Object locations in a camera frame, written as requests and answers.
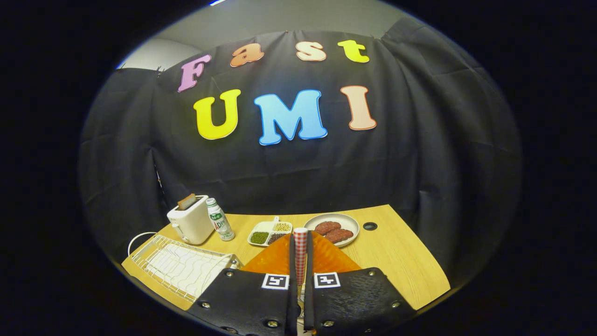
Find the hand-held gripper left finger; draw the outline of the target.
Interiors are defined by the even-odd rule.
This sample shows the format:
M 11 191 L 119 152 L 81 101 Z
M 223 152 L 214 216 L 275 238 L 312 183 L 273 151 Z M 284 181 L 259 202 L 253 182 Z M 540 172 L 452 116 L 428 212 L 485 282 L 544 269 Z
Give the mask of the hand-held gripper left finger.
M 296 240 L 292 233 L 266 248 L 278 260 L 267 266 L 288 270 L 264 273 L 222 269 L 187 310 L 189 314 L 239 336 L 296 336 L 298 283 Z

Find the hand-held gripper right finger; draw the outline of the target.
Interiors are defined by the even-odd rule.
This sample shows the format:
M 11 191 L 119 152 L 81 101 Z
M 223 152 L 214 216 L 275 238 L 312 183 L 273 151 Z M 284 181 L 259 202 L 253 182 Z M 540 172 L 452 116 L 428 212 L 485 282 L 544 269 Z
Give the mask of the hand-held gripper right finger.
M 303 328 L 314 334 L 383 334 L 415 308 L 377 267 L 315 272 L 315 232 L 306 239 Z

